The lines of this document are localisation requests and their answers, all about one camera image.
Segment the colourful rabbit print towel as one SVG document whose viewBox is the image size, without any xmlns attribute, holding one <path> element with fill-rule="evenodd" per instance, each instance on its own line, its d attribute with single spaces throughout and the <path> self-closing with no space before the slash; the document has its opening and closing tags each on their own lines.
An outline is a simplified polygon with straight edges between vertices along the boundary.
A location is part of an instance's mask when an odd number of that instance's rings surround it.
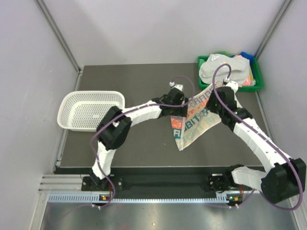
<svg viewBox="0 0 307 230">
<path fill-rule="evenodd" d="M 195 95 L 188 104 L 187 117 L 171 116 L 173 136 L 179 151 L 190 146 L 197 138 L 221 122 L 219 115 L 206 108 L 213 86 Z"/>
</svg>

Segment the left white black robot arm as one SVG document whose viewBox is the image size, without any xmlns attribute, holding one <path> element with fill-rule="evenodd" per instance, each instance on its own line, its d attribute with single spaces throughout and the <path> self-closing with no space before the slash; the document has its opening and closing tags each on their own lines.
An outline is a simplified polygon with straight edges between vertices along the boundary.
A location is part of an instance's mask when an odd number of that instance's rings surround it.
<svg viewBox="0 0 307 230">
<path fill-rule="evenodd" d="M 183 85 L 176 84 L 167 94 L 126 109 L 113 106 L 102 118 L 96 134 L 98 150 L 90 172 L 92 184 L 98 190 L 107 188 L 111 173 L 111 163 L 116 150 L 125 142 L 131 127 L 151 119 L 165 116 L 183 116 L 188 113 L 188 98 L 183 93 Z"/>
</svg>

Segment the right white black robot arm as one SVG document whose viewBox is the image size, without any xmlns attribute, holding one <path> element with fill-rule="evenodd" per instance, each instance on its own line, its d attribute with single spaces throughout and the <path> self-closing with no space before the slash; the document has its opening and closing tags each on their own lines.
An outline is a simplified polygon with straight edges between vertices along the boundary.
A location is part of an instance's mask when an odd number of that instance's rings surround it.
<svg viewBox="0 0 307 230">
<path fill-rule="evenodd" d="M 259 171 L 243 165 L 229 167 L 224 177 L 228 189 L 245 185 L 260 191 L 273 204 L 302 196 L 306 182 L 305 162 L 292 158 L 272 142 L 251 113 L 237 106 L 234 89 L 224 86 L 213 90 L 206 107 L 219 115 L 222 123 L 244 141 L 264 168 Z"/>
</svg>

